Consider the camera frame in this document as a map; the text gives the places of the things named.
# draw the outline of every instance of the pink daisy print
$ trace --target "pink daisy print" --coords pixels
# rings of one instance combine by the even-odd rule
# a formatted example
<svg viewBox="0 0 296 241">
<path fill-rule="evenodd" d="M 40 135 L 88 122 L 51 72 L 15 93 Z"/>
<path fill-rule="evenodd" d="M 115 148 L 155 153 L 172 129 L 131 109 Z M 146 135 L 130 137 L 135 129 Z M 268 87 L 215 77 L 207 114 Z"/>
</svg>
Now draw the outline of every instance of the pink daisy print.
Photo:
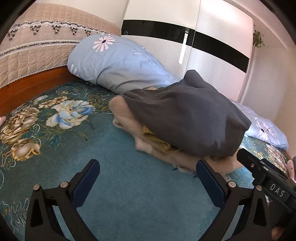
<svg viewBox="0 0 296 241">
<path fill-rule="evenodd" d="M 107 50 L 109 48 L 108 44 L 112 45 L 115 42 L 115 39 L 111 36 L 105 36 L 104 38 L 99 38 L 100 41 L 94 42 L 95 46 L 93 49 L 96 49 L 96 52 L 100 50 L 103 52 L 104 48 Z"/>
</svg>

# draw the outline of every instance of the green plant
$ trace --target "green plant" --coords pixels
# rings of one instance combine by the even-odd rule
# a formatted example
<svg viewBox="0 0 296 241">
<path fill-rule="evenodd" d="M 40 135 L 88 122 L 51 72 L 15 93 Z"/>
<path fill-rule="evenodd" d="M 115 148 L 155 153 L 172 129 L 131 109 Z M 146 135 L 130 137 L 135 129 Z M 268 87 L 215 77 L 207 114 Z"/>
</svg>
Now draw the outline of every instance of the green plant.
<svg viewBox="0 0 296 241">
<path fill-rule="evenodd" d="M 253 33 L 253 45 L 257 48 L 261 48 L 261 45 L 265 46 L 262 41 L 261 35 L 264 36 L 257 30 L 255 30 L 255 32 Z"/>
</svg>

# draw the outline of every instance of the black glossy stripe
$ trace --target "black glossy stripe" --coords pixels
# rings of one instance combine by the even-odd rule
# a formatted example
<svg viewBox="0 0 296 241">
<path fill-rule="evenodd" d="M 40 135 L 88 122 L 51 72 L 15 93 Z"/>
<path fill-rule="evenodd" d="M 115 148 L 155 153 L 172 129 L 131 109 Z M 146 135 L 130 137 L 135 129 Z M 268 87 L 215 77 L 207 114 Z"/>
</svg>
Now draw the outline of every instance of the black glossy stripe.
<svg viewBox="0 0 296 241">
<path fill-rule="evenodd" d="M 214 55 L 241 71 L 247 72 L 249 58 L 226 43 L 200 32 L 195 32 L 192 47 Z"/>
<path fill-rule="evenodd" d="M 183 43 L 188 31 L 186 45 L 209 53 L 247 72 L 249 58 L 233 47 L 191 28 L 150 20 L 124 20 L 121 35 L 145 36 Z"/>
<path fill-rule="evenodd" d="M 195 30 L 187 28 L 186 45 L 192 46 Z M 149 20 L 124 20 L 121 35 L 145 36 L 183 43 L 186 27 Z"/>
</svg>

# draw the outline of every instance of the dark gray garment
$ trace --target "dark gray garment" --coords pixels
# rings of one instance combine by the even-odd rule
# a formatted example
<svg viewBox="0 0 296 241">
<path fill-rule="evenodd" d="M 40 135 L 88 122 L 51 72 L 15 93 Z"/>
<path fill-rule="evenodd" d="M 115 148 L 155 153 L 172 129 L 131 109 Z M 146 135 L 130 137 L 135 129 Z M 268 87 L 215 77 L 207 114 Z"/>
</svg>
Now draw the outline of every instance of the dark gray garment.
<svg viewBox="0 0 296 241">
<path fill-rule="evenodd" d="M 199 157 L 233 156 L 251 125 L 195 70 L 168 87 L 135 89 L 123 97 L 135 117 L 160 139 Z"/>
</svg>

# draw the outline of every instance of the silver bolt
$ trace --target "silver bolt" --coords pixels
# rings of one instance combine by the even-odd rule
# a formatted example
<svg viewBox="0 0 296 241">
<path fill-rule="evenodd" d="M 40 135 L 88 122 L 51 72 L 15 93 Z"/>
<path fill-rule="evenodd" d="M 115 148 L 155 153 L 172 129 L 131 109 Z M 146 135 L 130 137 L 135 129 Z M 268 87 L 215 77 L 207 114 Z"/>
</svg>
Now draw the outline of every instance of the silver bolt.
<svg viewBox="0 0 296 241">
<path fill-rule="evenodd" d="M 262 187 L 261 187 L 260 185 L 257 185 L 257 186 L 256 186 L 256 189 L 257 189 L 258 191 L 262 191 Z"/>
<path fill-rule="evenodd" d="M 68 183 L 67 182 L 62 182 L 60 186 L 61 186 L 61 188 L 65 188 L 65 187 L 68 186 Z"/>
<path fill-rule="evenodd" d="M 237 185 L 235 182 L 229 182 L 228 185 L 231 187 L 231 188 L 235 188 Z"/>
<path fill-rule="evenodd" d="M 37 191 L 39 188 L 40 188 L 40 185 L 38 185 L 38 184 L 36 184 L 36 185 L 33 186 L 33 190 L 34 191 Z"/>
</svg>

